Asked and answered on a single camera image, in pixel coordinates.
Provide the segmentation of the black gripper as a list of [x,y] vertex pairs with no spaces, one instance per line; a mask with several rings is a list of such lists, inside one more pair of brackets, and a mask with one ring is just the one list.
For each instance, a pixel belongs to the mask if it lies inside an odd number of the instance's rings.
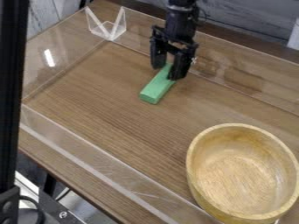
[[193,41],[198,12],[196,0],[168,0],[164,27],[152,26],[150,65],[153,69],[161,68],[170,52],[170,81],[182,79],[190,68],[198,46]]

